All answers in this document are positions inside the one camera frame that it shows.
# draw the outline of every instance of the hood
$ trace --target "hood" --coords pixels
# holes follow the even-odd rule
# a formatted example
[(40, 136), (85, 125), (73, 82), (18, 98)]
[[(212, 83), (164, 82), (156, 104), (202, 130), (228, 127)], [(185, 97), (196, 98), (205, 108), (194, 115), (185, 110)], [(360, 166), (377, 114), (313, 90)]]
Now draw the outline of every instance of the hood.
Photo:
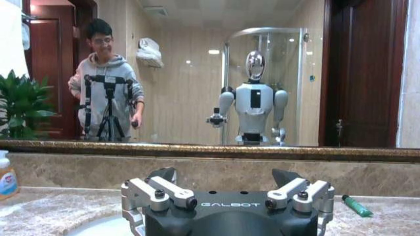
[(114, 67), (114, 66), (120, 66), (121, 64), (126, 62), (122, 56), (114, 54), (114, 57), (105, 64), (98, 65), (96, 62), (96, 53), (92, 53), (88, 56), (88, 61), (96, 67)]

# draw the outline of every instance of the white wall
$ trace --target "white wall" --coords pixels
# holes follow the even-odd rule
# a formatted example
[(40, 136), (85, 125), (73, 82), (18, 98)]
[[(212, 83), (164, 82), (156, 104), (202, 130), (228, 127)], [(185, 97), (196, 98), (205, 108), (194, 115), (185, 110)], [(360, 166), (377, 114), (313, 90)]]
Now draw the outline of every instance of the white wall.
[(396, 146), (420, 148), (420, 1), (409, 0)]
[(5, 0), (21, 8), (21, 0)]

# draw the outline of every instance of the gold mirror frame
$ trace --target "gold mirror frame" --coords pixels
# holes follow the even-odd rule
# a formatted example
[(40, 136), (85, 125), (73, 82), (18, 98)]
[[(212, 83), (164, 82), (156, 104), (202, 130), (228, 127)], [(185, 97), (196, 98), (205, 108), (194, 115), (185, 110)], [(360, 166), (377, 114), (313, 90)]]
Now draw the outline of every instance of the gold mirror frame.
[(206, 146), (33, 140), (0, 140), (0, 148), (10, 152), (48, 154), (420, 163), (420, 149)]

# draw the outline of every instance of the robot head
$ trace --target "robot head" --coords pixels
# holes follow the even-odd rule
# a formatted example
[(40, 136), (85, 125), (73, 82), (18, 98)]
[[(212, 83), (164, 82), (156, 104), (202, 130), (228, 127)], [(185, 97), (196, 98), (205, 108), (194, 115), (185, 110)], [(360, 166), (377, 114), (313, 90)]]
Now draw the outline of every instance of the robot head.
[(250, 81), (257, 82), (261, 79), (265, 67), (265, 59), (258, 51), (249, 52), (245, 61), (245, 70)]

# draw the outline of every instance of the bathroom door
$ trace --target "bathroom door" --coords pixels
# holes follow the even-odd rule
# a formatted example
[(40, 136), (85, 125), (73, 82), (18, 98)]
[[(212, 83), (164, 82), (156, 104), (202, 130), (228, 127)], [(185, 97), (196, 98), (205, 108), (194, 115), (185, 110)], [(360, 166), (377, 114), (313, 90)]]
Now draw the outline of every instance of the bathroom door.
[(325, 144), (392, 148), (406, 1), (334, 0), (333, 9)]
[(77, 119), (73, 97), (66, 82), (74, 73), (72, 6), (36, 5), (30, 23), (32, 77), (40, 81), (48, 77), (50, 104), (57, 116), (45, 130), (50, 138), (73, 139), (77, 136)]

